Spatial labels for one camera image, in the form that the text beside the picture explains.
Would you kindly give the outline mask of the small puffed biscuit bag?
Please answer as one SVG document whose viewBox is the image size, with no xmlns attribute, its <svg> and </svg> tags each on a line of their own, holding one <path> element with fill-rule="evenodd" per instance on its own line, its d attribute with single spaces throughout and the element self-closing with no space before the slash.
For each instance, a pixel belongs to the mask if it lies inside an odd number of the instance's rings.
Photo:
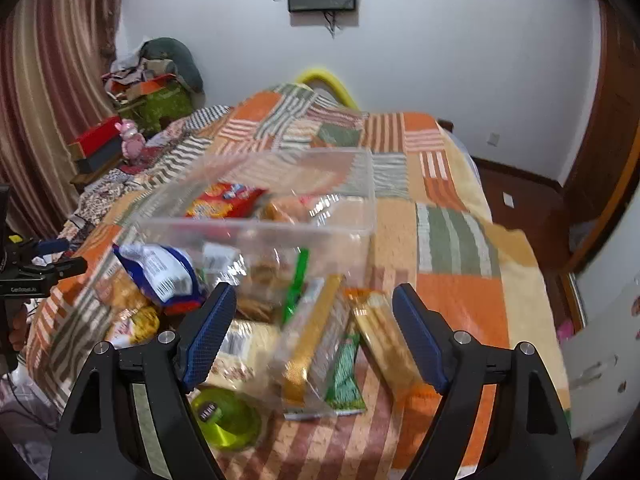
<svg viewBox="0 0 640 480">
<path fill-rule="evenodd" d="M 94 291 L 110 315 L 104 339 L 114 348 L 146 344 L 157 334 L 160 328 L 157 308 L 124 269 L 102 278 Z"/>
</svg>

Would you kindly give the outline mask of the blue white snack bag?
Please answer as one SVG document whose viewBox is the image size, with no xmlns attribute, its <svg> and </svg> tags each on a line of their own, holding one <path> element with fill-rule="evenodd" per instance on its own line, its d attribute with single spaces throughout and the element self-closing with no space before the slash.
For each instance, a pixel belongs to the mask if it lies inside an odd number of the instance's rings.
<svg viewBox="0 0 640 480">
<path fill-rule="evenodd" d="M 140 292 L 166 315 L 201 307 L 206 289 L 187 252 L 159 244 L 112 246 L 112 251 Z"/>
</svg>

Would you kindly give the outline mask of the beige barcode cracker pack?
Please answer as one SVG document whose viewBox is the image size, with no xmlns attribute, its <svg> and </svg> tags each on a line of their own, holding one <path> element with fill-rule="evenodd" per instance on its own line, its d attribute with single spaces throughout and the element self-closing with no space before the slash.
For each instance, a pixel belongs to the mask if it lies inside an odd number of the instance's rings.
<svg viewBox="0 0 640 480">
<path fill-rule="evenodd" d="M 264 398 L 270 389 L 267 368 L 280 337 L 273 324 L 233 320 L 201 386 Z"/>
</svg>

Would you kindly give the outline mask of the red chip bag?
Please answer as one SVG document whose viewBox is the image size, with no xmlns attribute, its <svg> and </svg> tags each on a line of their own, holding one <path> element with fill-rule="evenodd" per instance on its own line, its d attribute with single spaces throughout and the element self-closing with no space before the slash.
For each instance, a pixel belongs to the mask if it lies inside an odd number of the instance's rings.
<svg viewBox="0 0 640 480">
<path fill-rule="evenodd" d="M 247 218 L 265 192 L 264 188 L 219 181 L 209 185 L 183 215 L 205 220 Z"/>
</svg>

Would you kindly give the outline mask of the orange bread stick pack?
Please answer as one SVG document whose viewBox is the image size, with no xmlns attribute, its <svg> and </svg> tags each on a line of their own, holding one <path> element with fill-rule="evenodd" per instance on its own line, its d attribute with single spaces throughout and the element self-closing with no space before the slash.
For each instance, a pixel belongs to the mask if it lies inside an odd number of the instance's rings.
<svg viewBox="0 0 640 480">
<path fill-rule="evenodd" d="M 348 288 L 355 323 L 396 402 L 425 385 L 384 292 Z"/>
</svg>

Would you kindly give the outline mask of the gold-striped clear biscuit pack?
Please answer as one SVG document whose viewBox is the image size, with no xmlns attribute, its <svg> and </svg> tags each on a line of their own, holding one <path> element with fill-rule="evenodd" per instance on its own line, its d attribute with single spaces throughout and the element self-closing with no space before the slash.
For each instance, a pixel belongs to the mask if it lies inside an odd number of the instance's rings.
<svg viewBox="0 0 640 480">
<path fill-rule="evenodd" d="M 326 395 L 350 315 L 345 282 L 343 274 L 311 280 L 274 347 L 267 377 L 274 405 L 287 418 L 316 418 L 332 412 Z"/>
</svg>

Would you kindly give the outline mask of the green-edged clear cookie bag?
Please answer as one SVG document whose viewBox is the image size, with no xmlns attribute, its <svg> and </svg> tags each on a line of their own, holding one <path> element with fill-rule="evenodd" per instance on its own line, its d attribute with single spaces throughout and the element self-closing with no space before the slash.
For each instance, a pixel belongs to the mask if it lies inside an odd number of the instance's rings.
<svg viewBox="0 0 640 480">
<path fill-rule="evenodd" d="M 207 242 L 195 267 L 210 292 L 219 283 L 235 290 L 237 318 L 282 325 L 306 286 L 306 247 L 240 249 Z"/>
</svg>

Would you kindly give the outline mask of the clear bag of buns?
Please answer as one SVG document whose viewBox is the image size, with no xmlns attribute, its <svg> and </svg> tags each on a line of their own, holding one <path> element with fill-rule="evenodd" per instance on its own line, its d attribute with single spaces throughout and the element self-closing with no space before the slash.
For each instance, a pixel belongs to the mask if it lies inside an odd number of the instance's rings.
<svg viewBox="0 0 640 480">
<path fill-rule="evenodd" d="M 257 218 L 287 224 L 324 226 L 341 200 L 337 194 L 277 196 L 258 209 Z"/>
</svg>

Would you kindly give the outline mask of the checkered patterned quilt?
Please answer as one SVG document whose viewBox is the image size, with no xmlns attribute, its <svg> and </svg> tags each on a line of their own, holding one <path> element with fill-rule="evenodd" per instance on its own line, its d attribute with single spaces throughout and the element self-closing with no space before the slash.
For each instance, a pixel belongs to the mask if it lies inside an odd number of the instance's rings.
<svg viewBox="0 0 640 480">
<path fill-rule="evenodd" d="M 227 105 L 206 106 L 172 122 L 148 141 L 131 164 L 121 162 L 79 195 L 76 210 L 65 222 L 62 237 L 79 243 L 122 196 L 147 191 L 178 177 L 213 143 L 208 129 L 231 112 Z"/>
</svg>

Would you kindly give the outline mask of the white radiator with stickers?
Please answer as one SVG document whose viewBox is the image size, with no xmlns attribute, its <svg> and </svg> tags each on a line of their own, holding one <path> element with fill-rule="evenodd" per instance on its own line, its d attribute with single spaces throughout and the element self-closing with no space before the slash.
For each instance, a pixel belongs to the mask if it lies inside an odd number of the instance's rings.
<svg viewBox="0 0 640 480">
<path fill-rule="evenodd" d="M 626 422 L 639 404 L 639 279 L 564 341 L 562 353 L 572 436 L 586 438 Z"/>
</svg>

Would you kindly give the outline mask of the dark blue box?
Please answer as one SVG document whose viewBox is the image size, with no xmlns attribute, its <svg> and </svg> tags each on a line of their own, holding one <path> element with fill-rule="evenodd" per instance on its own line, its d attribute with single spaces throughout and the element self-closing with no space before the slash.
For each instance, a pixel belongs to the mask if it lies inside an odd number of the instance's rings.
<svg viewBox="0 0 640 480">
<path fill-rule="evenodd" d="M 98 171 L 114 158 L 122 157 L 122 138 L 114 136 L 93 154 L 86 158 L 78 159 L 75 166 L 78 174 L 92 174 Z"/>
</svg>

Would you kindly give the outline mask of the orange flat box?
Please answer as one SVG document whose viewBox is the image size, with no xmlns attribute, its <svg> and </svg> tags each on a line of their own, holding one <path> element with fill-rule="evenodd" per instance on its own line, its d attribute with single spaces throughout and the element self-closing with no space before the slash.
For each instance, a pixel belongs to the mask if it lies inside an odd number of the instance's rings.
<svg viewBox="0 0 640 480">
<path fill-rule="evenodd" d="M 128 101 L 134 101 L 142 96 L 157 92 L 176 81 L 177 78 L 174 74 L 163 74 L 147 81 L 140 81 L 127 88 L 125 92 L 126 98 Z"/>
</svg>

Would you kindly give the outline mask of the green sachet packet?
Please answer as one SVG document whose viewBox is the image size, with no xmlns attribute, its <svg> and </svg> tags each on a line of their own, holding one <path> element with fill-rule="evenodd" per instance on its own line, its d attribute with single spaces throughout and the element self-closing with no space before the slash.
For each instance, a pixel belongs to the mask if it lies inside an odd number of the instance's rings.
<svg viewBox="0 0 640 480">
<path fill-rule="evenodd" d="M 367 411 L 355 377 L 359 345 L 360 336 L 355 332 L 348 333 L 337 357 L 333 382 L 326 394 L 326 404 L 336 416 L 358 415 Z"/>
</svg>

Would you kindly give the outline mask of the clear plastic storage bin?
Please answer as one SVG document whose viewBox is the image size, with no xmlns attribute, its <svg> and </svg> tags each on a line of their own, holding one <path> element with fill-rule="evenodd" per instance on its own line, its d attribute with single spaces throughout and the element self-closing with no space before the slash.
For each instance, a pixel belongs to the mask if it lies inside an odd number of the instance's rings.
<svg viewBox="0 0 640 480">
<path fill-rule="evenodd" d="M 215 183 L 261 188 L 239 217 L 191 217 L 188 210 Z M 154 190 L 134 212 L 119 244 L 180 248 L 206 272 L 214 245 L 236 248 L 249 266 L 292 266 L 308 249 L 311 278 L 344 274 L 348 284 L 367 278 L 376 222 L 373 162 L 366 148 L 207 155 L 184 176 Z"/>
</svg>

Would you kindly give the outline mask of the grey green pillow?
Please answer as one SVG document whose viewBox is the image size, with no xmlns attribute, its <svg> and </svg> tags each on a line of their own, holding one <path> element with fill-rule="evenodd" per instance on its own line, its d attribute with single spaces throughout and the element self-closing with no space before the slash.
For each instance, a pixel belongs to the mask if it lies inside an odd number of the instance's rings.
<svg viewBox="0 0 640 480">
<path fill-rule="evenodd" d="M 203 92 L 203 79 L 196 67 L 191 51 L 179 40 L 158 37 L 143 44 L 140 56 L 146 60 L 170 61 L 175 65 L 174 74 L 192 93 Z"/>
</svg>

